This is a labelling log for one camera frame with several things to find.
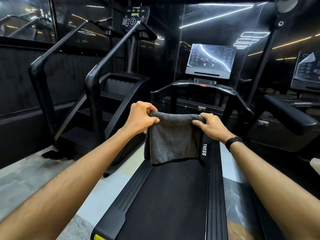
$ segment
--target hand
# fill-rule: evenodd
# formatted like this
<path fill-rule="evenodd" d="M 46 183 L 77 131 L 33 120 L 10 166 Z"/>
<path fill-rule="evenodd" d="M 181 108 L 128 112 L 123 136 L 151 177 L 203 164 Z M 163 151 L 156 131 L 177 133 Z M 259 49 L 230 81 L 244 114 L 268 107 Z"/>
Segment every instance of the hand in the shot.
<path fill-rule="evenodd" d="M 226 144 L 227 140 L 235 137 L 235 135 L 222 124 L 218 116 L 212 113 L 201 113 L 200 116 L 207 121 L 206 124 L 198 120 L 193 120 L 192 123 L 202 129 L 210 138 Z"/>
<path fill-rule="evenodd" d="M 158 111 L 150 103 L 138 101 L 131 105 L 129 117 L 123 128 L 130 130 L 134 135 L 144 132 L 154 123 L 160 120 L 157 117 L 150 117 L 150 110 Z"/>

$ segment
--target stair climber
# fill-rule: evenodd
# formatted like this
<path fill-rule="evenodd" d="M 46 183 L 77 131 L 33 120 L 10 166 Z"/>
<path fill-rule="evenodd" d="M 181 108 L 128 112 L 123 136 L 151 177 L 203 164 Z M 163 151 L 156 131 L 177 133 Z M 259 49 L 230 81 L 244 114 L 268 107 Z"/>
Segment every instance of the stair climber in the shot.
<path fill-rule="evenodd" d="M 38 57 L 29 67 L 29 76 L 40 103 L 42 112 L 54 138 L 58 152 L 49 151 L 42 156 L 50 159 L 73 158 L 75 154 L 84 155 L 103 143 L 120 129 L 130 112 L 132 103 L 139 100 L 150 101 L 150 79 L 131 72 L 136 40 L 156 40 L 155 33 L 144 23 L 149 17 L 136 17 L 136 25 L 123 25 L 125 36 L 115 45 L 103 60 L 97 64 L 86 78 L 86 94 L 83 94 L 72 106 L 62 122 L 58 122 L 54 105 L 48 88 L 44 66 L 48 57 L 57 51 L 62 44 L 90 22 L 106 32 L 106 36 L 122 37 L 112 26 L 106 28 L 99 25 L 113 20 L 112 17 L 98 21 L 84 21 L 75 30 L 68 33 L 44 55 Z M 105 65 L 120 46 L 131 38 L 128 72 L 111 72 L 99 77 L 101 68 Z M 144 141 L 144 134 L 134 137 L 114 159 L 104 174 L 109 176 L 117 169 L 117 165 L 127 158 L 134 149 Z"/>

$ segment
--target gray towel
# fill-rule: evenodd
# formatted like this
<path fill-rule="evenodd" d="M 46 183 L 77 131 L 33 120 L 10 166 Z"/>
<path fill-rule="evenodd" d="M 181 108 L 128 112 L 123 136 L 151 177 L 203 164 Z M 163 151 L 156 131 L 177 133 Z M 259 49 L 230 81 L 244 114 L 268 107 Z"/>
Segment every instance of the gray towel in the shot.
<path fill-rule="evenodd" d="M 152 165 L 167 162 L 198 159 L 202 130 L 192 124 L 193 120 L 205 120 L 197 114 L 168 114 L 150 112 L 150 117 L 158 117 L 160 122 L 152 125 L 146 133 L 144 157 Z"/>

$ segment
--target treadmill belt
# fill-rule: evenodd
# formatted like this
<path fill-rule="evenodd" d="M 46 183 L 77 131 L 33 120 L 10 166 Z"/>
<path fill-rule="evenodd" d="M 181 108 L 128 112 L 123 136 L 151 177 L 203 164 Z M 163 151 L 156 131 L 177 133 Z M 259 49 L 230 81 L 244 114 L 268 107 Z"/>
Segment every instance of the treadmill belt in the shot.
<path fill-rule="evenodd" d="M 125 216 L 118 240 L 205 239 L 209 166 L 197 160 L 154 167 Z"/>

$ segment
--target bracelet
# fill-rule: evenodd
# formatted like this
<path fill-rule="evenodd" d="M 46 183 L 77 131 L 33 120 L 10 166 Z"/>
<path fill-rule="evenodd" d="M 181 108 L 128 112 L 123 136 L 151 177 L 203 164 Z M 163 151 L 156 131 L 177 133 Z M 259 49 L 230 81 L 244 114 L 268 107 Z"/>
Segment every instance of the bracelet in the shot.
<path fill-rule="evenodd" d="M 239 137 L 233 137 L 226 141 L 226 148 L 228 149 L 228 151 L 230 151 L 231 144 L 237 141 L 244 143 L 243 140 Z"/>

